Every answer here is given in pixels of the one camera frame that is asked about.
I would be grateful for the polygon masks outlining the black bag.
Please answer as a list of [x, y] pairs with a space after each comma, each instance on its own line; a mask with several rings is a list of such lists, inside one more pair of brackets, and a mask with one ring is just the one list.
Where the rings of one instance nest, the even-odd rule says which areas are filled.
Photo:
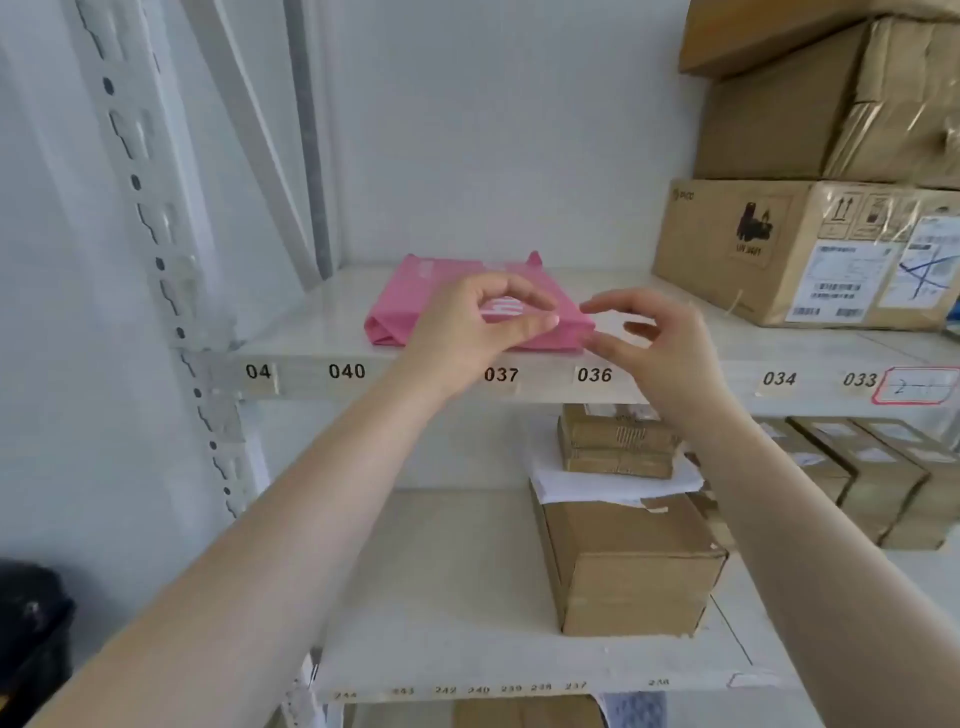
[[23, 728], [71, 677], [75, 614], [54, 569], [0, 557], [0, 728]]

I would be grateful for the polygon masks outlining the white diagonal rack brace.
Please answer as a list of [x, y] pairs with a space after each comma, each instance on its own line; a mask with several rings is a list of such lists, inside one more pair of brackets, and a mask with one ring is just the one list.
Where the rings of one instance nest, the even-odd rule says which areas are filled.
[[321, 283], [314, 247], [240, 52], [224, 0], [179, 0], [224, 104], [250, 170], [264, 197], [301, 290]]

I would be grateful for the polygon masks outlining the grey patterned plastic bag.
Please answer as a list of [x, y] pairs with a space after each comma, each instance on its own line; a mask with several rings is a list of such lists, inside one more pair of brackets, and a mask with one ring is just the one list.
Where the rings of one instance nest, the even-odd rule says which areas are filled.
[[594, 695], [606, 728], [666, 728], [667, 699], [663, 691]]

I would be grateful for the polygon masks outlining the person's left forearm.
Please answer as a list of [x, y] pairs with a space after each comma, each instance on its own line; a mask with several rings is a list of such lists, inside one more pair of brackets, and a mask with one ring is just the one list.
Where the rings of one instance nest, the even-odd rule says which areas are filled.
[[398, 358], [27, 728], [256, 728], [417, 440], [486, 364]]

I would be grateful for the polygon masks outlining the tape-wrapped brown cardboard box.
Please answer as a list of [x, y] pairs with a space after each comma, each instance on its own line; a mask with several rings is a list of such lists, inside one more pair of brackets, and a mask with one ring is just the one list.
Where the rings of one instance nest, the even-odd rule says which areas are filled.
[[960, 190], [960, 22], [862, 22], [715, 82], [694, 176]]

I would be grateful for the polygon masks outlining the white perforated rack upright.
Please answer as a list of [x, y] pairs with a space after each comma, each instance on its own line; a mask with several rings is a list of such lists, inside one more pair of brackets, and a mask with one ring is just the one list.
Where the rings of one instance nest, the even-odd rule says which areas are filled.
[[[198, 457], [195, 504], [234, 522], [257, 495], [237, 404], [219, 386], [232, 343], [196, 157], [165, 37], [162, 0], [59, 0], [144, 269]], [[213, 268], [213, 277], [209, 276]]]

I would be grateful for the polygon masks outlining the person's left hand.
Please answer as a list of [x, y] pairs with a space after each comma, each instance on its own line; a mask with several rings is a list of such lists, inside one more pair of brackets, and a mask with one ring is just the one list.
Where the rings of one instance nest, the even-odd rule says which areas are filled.
[[553, 313], [555, 300], [524, 277], [504, 272], [472, 274], [443, 285], [431, 297], [413, 334], [390, 366], [390, 377], [433, 402], [444, 403], [471, 387], [500, 353], [486, 353], [482, 307], [502, 297]]

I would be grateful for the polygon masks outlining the white rack shelf board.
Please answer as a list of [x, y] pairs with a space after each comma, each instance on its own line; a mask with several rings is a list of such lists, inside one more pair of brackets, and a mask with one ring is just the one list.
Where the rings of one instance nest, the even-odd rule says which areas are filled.
[[[384, 266], [343, 268], [330, 281], [250, 340], [227, 352], [219, 366], [218, 385], [243, 400], [345, 401], [341, 396], [246, 397], [238, 389], [234, 365], [247, 358], [380, 358], [391, 361], [397, 348], [372, 345], [363, 330], [367, 313], [392, 270]], [[960, 367], [960, 344], [945, 335], [843, 329], [763, 328], [695, 299], [716, 346], [730, 390], [759, 415], [878, 415], [909, 419], [950, 414], [960, 409], [960, 385], [939, 406], [878, 406], [871, 396], [885, 370], [895, 367]], [[579, 354], [510, 352], [500, 358], [534, 356], [599, 360]], [[633, 383], [631, 397], [586, 401], [583, 396], [559, 401], [531, 401], [498, 394], [476, 384], [471, 394], [523, 404], [647, 404]]]
[[693, 637], [566, 637], [531, 493], [396, 491], [328, 622], [319, 702], [798, 689], [738, 554]]

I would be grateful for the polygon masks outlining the small flat cardboard box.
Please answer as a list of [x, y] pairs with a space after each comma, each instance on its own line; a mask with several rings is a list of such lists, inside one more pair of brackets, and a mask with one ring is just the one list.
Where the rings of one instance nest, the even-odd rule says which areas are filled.
[[652, 480], [671, 479], [680, 454], [678, 449], [634, 452], [620, 448], [574, 447], [566, 441], [560, 441], [559, 447], [566, 472]]
[[677, 430], [649, 404], [565, 403], [559, 428], [575, 451], [674, 455], [682, 442]]

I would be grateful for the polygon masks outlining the medium brown cardboard box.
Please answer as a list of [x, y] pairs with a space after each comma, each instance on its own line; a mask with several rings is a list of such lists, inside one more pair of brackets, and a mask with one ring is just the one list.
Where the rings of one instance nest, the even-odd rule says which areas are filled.
[[729, 552], [685, 494], [648, 508], [542, 504], [528, 483], [558, 632], [575, 638], [692, 637]]

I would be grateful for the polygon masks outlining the row of large number labels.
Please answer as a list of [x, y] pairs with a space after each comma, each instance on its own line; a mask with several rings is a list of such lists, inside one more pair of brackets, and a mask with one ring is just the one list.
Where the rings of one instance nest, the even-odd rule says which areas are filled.
[[[233, 366], [238, 389], [247, 398], [341, 397], [381, 376], [390, 361], [380, 358], [246, 358]], [[516, 355], [486, 367], [476, 380], [500, 395], [531, 402], [584, 397], [587, 402], [630, 398], [633, 379], [599, 360]]]

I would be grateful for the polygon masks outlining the cardboard box with shipping labels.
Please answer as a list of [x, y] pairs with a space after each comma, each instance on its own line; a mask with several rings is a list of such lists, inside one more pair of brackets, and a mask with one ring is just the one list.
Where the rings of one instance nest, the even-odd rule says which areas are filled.
[[761, 327], [935, 332], [960, 297], [960, 191], [676, 180], [653, 273]]

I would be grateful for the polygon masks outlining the person's right forearm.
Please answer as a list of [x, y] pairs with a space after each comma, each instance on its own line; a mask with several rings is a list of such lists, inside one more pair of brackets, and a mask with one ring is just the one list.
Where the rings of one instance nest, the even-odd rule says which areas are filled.
[[725, 396], [654, 404], [698, 457], [825, 728], [960, 728], [960, 628]]

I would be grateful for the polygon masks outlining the person's right hand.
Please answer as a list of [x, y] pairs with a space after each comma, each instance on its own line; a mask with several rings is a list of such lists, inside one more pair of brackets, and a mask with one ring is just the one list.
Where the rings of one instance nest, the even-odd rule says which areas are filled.
[[654, 410], [689, 442], [711, 421], [738, 410], [700, 311], [650, 288], [599, 293], [580, 304], [585, 314], [630, 314], [623, 323], [649, 352], [639, 375], [631, 375]]

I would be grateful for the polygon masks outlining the red-bordered white label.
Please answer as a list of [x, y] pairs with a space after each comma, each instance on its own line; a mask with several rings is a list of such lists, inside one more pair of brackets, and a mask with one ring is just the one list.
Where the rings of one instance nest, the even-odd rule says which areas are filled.
[[870, 402], [879, 407], [939, 407], [960, 385], [960, 367], [894, 367], [884, 370]]

